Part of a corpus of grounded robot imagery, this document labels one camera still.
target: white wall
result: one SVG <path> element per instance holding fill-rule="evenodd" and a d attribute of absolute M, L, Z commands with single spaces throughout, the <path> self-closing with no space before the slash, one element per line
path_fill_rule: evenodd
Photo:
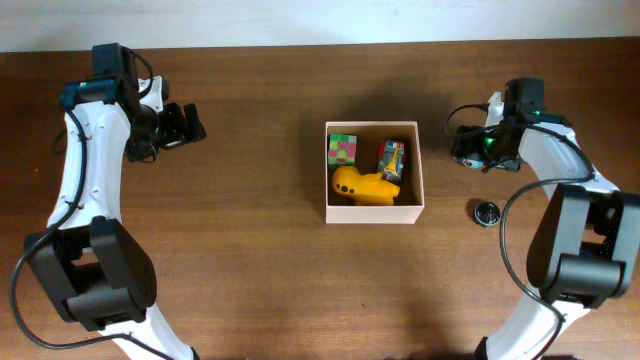
<path fill-rule="evenodd" d="M 0 51 L 640 35 L 640 0 L 0 0 Z"/>

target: box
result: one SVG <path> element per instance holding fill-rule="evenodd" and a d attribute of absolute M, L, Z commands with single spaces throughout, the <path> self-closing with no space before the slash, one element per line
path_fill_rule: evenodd
<path fill-rule="evenodd" d="M 351 199 L 331 189 L 335 169 L 327 166 L 331 134 L 356 135 L 356 168 L 361 174 L 376 172 L 378 147 L 383 140 L 397 140 L 408 149 L 400 194 L 395 206 L 355 206 Z M 418 124 L 414 121 L 327 122 L 325 124 L 325 205 L 327 224 L 414 224 L 424 209 L 424 188 Z"/>

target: yellow toy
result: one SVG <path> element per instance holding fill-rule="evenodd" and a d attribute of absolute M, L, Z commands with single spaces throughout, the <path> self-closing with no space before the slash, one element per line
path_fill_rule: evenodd
<path fill-rule="evenodd" d="M 331 187 L 356 205 L 392 206 L 400 187 L 382 180 L 382 173 L 360 175 L 353 166 L 341 166 L 333 174 Z"/>

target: round black object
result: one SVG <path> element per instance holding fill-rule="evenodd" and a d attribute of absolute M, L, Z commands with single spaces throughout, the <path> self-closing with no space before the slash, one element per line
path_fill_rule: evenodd
<path fill-rule="evenodd" d="M 491 201 L 481 201 L 473 210 L 473 218 L 482 227 L 493 226 L 500 221 L 500 208 Z"/>

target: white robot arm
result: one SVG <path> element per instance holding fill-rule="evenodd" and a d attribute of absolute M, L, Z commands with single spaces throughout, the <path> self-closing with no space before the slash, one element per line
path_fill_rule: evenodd
<path fill-rule="evenodd" d="M 120 180 L 125 149 L 130 161 L 155 160 L 160 148 L 199 141 L 206 132 L 193 104 L 185 106 L 186 118 L 175 103 L 163 104 L 168 83 L 153 77 L 144 59 L 118 44 L 96 46 L 92 53 L 95 75 L 69 83 L 61 96 L 68 141 L 60 194 L 48 221 L 52 235 L 27 261 L 65 321 L 99 331 L 131 359 L 198 359 L 155 302 L 153 264 L 122 226 Z M 136 57 L 148 67 L 149 80 L 138 79 Z M 72 202 L 76 192 L 79 201 Z M 27 237 L 27 251 L 43 237 Z M 98 261 L 72 264 L 87 252 Z M 24 331 L 17 306 L 16 313 Z M 47 348 L 77 347 L 35 339 Z"/>
<path fill-rule="evenodd" d="M 454 146 L 454 159 L 469 167 L 506 164 L 517 171 L 519 163 L 527 163 L 540 181 L 566 180 L 543 186 L 550 203 L 527 257 L 527 288 L 557 309 L 563 321 L 558 324 L 548 305 L 525 294 L 505 324 L 480 343 L 475 353 L 478 360 L 541 356 L 574 321 L 607 298 L 624 294 L 638 253 L 640 197 L 621 193 L 585 163 L 566 119 L 545 112 L 543 93 L 542 80 L 510 81 L 504 102 L 496 92 L 486 104 L 487 130 L 467 128 L 462 133 L 478 135 L 462 136 Z M 465 162 L 467 156 L 473 161 Z M 512 160 L 518 164 L 507 164 Z M 590 180 L 569 181 L 580 178 Z M 603 244 L 582 242 L 585 228 L 590 227 L 606 236 Z"/>

